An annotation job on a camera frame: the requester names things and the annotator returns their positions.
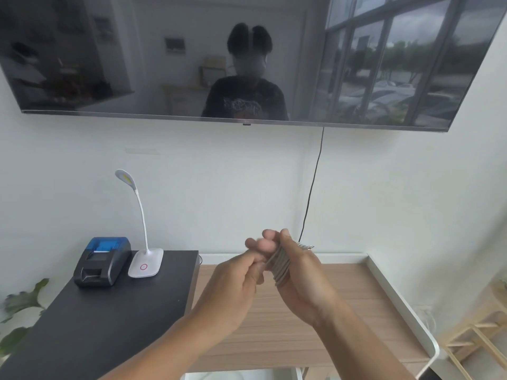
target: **black shirt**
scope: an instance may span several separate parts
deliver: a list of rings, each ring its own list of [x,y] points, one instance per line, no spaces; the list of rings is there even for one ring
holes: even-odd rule
[[[215,82],[202,117],[288,121],[285,98],[279,87],[261,78],[252,88],[238,76]]]

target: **black table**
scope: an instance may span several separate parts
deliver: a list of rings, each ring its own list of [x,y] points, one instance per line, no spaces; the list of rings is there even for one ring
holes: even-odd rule
[[[0,367],[0,379],[96,380],[192,307],[198,251],[164,251],[158,274],[143,279],[128,276],[131,259],[113,287],[69,281]]]

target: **lamp base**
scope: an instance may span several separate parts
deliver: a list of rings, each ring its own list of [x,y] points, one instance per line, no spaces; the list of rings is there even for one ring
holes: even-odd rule
[[[134,279],[156,275],[162,265],[162,257],[164,250],[161,248],[137,251],[130,263],[128,275]]]

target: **window frame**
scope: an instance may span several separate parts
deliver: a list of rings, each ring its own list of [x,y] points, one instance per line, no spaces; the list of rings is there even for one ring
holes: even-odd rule
[[[389,33],[392,27],[393,19],[403,13],[414,11],[425,6],[444,1],[444,0],[386,0],[384,5],[381,5],[375,9],[364,12],[361,15],[354,16],[357,1],[352,0],[351,9],[348,16],[348,19],[341,22],[340,24],[333,25],[331,27],[328,26],[330,18],[329,13],[331,13],[331,6],[334,0],[330,0],[330,11],[328,12],[328,19],[326,21],[326,35],[328,33],[344,30],[345,37],[343,42],[343,50],[342,56],[340,58],[338,67],[337,67],[337,76],[336,83],[331,99],[331,104],[328,108],[326,115],[326,122],[331,123],[331,119],[335,114],[335,110],[337,108],[337,101],[341,93],[343,81],[344,81],[344,73],[346,69],[346,61],[348,59],[349,52],[351,50],[352,39],[354,35],[354,31],[357,28],[360,28],[365,25],[373,24],[378,21],[384,21],[382,26],[382,31],[379,37],[379,43],[377,46],[377,50],[375,51],[374,57],[374,65],[372,67],[372,71],[368,77],[368,84],[364,91],[363,100],[360,105],[359,115],[355,121],[351,123],[335,123],[335,124],[344,124],[344,125],[352,125],[354,127],[371,127],[371,125],[362,124],[364,120],[364,116],[366,114],[366,110],[368,108],[368,103],[371,98],[371,94],[374,89],[375,80],[377,78],[378,71],[381,66],[383,52],[385,50],[387,40],[389,37]],[[454,28],[456,27],[461,12],[466,4],[466,0],[450,0],[449,6],[447,8],[447,12],[444,16],[444,20],[442,25],[440,26],[440,30],[435,38],[435,42],[433,43],[432,50],[430,52],[430,57],[428,60],[428,64],[425,66],[422,71],[421,80],[417,85],[415,94],[414,94],[414,103],[409,106],[407,114],[405,116],[405,120],[403,121],[403,125],[401,127],[396,127],[396,129],[417,129],[421,131],[435,131],[435,128],[431,127],[415,127],[413,122],[416,119],[416,115],[418,114],[419,108],[422,103],[422,98],[425,93],[428,92],[430,87],[430,82],[434,74],[438,71],[440,64],[445,55],[446,49],[451,42]],[[313,113],[313,102],[311,106],[311,114]],[[378,126],[379,129],[393,129],[392,126]]]

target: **black power cable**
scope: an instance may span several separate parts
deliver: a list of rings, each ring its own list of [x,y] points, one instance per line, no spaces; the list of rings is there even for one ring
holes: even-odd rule
[[[306,217],[308,216],[308,208],[310,208],[310,199],[312,197],[313,185],[315,184],[315,176],[317,175],[318,162],[320,160],[320,155],[322,154],[322,143],[324,141],[324,129],[325,129],[325,127],[322,127],[322,135],[320,136],[320,150],[318,152],[317,164],[315,164],[315,172],[313,172],[313,180],[312,180],[312,185],[310,187],[310,193],[308,194],[308,203],[306,204],[306,212],[305,212],[305,218],[303,219],[303,227],[301,228],[301,234],[299,235],[299,240],[298,240],[299,243],[301,242],[301,238],[303,237],[303,231],[305,230]]]

